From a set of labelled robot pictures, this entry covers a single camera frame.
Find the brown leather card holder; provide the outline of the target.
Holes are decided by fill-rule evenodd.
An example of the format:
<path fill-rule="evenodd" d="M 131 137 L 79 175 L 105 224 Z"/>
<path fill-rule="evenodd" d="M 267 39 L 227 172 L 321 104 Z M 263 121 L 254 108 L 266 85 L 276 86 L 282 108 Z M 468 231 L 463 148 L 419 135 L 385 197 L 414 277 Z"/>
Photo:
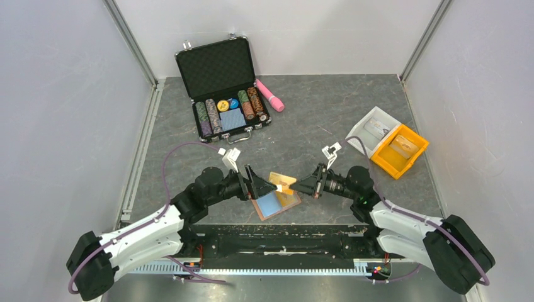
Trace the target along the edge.
<path fill-rule="evenodd" d="M 286 194 L 273 191 L 263 197 L 252 200 L 252 204 L 261 221 L 278 215 L 302 202 L 297 193 Z"/>

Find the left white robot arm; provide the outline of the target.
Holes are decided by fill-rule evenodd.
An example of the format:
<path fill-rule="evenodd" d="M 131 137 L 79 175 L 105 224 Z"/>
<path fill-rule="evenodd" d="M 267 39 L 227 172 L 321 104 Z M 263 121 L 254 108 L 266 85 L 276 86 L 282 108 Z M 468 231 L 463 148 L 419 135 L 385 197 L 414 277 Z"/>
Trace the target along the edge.
<path fill-rule="evenodd" d="M 232 198 L 258 199 L 278 189 L 249 165 L 245 170 L 224 174 L 208 167 L 155 213 L 110 233 L 81 235 L 66 262 L 68 291 L 90 301 L 139 266 L 178 253 L 193 255 L 198 240 L 190 226 L 208 215 L 209 206 Z"/>

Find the gold credit card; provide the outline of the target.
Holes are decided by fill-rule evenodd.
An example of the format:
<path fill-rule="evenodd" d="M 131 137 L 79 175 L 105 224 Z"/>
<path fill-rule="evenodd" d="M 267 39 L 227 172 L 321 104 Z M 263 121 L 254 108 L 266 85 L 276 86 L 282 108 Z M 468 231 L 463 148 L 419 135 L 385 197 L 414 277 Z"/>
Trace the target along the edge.
<path fill-rule="evenodd" d="M 270 172 L 269 182 L 277 187 L 277 192 L 293 195 L 294 190 L 290 186 L 296 183 L 297 179 L 277 172 Z"/>

